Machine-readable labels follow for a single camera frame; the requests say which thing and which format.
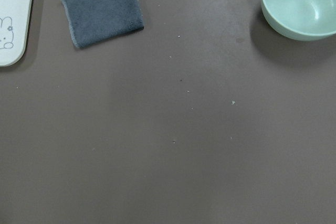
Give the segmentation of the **grey folded cloth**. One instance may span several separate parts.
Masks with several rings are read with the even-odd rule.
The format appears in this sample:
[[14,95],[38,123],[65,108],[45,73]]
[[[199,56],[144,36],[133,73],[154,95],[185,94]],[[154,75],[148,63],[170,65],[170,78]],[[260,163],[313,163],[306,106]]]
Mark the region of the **grey folded cloth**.
[[77,48],[144,28],[138,0],[60,0]]

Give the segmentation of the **mint green bowl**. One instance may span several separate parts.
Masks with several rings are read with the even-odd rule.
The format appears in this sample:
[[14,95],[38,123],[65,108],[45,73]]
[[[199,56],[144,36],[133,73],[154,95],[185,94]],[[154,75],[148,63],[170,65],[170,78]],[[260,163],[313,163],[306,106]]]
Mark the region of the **mint green bowl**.
[[261,0],[261,10],[279,34],[299,41],[335,35],[335,0]]

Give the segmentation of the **cream rabbit tray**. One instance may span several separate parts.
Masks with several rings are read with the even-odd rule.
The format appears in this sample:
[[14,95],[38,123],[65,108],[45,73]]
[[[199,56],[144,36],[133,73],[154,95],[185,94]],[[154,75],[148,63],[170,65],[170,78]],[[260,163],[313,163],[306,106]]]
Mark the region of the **cream rabbit tray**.
[[33,0],[1,0],[1,67],[15,64],[26,50]]

